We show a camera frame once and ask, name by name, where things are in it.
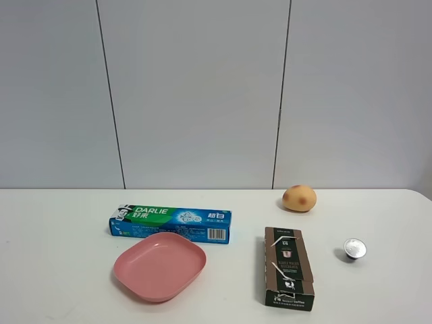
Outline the silver coffee capsule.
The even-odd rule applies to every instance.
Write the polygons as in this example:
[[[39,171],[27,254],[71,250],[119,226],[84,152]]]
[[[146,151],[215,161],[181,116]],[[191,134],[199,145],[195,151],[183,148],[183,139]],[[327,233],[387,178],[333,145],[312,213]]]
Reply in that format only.
[[[343,249],[348,259],[356,261],[364,257],[367,253],[367,247],[362,240],[349,238],[344,242]]]

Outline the brown coffee capsule box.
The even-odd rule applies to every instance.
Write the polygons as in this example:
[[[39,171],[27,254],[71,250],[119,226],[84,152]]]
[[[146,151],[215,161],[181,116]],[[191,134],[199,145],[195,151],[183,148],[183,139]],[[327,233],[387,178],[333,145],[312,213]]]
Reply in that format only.
[[[265,228],[265,305],[310,312],[314,277],[299,229]]]

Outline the yellow spotted potato toy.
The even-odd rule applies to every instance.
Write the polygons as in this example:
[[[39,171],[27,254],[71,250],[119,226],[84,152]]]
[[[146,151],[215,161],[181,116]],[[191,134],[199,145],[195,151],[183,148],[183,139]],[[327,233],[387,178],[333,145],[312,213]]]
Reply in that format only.
[[[282,196],[283,206],[297,213],[309,212],[317,203],[317,194],[306,185],[295,185],[288,188]]]

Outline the pink plastic plate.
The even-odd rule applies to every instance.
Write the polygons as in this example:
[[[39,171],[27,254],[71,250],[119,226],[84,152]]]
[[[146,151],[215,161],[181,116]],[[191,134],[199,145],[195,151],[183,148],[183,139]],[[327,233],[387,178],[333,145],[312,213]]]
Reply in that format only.
[[[153,234],[115,261],[115,278],[146,302],[165,302],[186,289],[207,263],[204,250],[169,232]]]

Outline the Darlie toothpaste box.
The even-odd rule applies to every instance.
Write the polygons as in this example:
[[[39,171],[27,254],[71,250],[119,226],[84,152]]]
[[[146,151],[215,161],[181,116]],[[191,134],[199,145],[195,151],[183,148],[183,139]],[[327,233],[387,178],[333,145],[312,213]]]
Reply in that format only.
[[[109,219],[112,236],[147,238],[171,232],[192,242],[228,244],[232,212],[215,209],[121,205]]]

